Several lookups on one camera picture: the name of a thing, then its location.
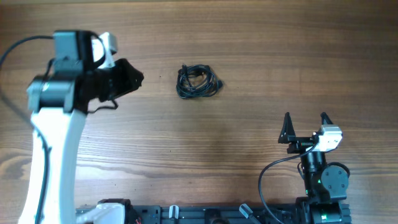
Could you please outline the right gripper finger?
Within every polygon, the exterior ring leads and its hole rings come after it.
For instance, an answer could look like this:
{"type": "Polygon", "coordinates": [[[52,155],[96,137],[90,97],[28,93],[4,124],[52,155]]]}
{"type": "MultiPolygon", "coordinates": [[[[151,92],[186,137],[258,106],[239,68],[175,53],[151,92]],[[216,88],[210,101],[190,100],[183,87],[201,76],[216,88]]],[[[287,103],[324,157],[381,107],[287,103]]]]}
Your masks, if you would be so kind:
{"type": "Polygon", "coordinates": [[[331,121],[331,119],[325,112],[322,112],[320,116],[321,116],[322,125],[332,125],[333,124],[333,122],[331,121]]]}
{"type": "Polygon", "coordinates": [[[289,112],[284,116],[284,122],[281,132],[279,134],[278,143],[288,144],[295,141],[295,131],[292,124],[292,119],[289,112]]]}

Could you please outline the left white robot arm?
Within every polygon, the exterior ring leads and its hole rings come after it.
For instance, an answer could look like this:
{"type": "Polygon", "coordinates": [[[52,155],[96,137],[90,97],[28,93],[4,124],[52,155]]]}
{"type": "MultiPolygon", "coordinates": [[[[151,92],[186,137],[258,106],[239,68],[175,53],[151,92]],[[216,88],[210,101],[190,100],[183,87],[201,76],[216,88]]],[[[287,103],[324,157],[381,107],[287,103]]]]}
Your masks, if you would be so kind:
{"type": "Polygon", "coordinates": [[[126,202],[106,202],[77,217],[74,203],[78,146],[91,110],[116,110],[117,99],[144,79],[126,59],[115,60],[116,38],[105,32],[58,30],[55,56],[27,89],[33,151],[20,223],[126,223],[126,202]]]}

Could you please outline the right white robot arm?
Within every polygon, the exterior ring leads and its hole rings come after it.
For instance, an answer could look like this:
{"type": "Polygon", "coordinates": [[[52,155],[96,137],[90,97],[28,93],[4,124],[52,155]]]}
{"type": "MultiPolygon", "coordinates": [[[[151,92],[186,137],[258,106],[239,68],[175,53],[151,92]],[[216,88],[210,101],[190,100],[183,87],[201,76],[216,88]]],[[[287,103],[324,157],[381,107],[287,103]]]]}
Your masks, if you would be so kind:
{"type": "Polygon", "coordinates": [[[298,169],[306,190],[306,196],[295,202],[298,223],[352,222],[349,206],[342,203],[350,171],[342,163],[326,161],[326,153],[337,149],[342,139],[342,130],[325,112],[320,129],[310,137],[296,136],[290,113],[285,114],[278,142],[289,145],[289,154],[300,156],[298,169]]]}

